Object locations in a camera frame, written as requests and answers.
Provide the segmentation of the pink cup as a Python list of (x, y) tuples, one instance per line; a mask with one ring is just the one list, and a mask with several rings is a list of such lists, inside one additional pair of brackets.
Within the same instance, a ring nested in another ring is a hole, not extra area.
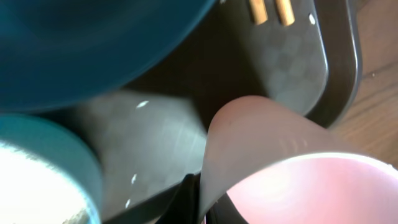
[(198, 216), (227, 196), (228, 223), (396, 223), (397, 170), (263, 96), (211, 120)]

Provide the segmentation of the dark blue plate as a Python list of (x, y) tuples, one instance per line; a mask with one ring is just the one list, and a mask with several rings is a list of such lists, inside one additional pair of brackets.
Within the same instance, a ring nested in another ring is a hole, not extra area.
[(72, 105), (138, 78), (213, 0), (1, 0), (1, 111)]

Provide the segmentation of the blue cup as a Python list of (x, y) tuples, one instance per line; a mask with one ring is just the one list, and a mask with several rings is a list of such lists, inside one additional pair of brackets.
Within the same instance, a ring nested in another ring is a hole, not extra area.
[(1, 116), (1, 223), (101, 223), (103, 176), (90, 148), (46, 119)]

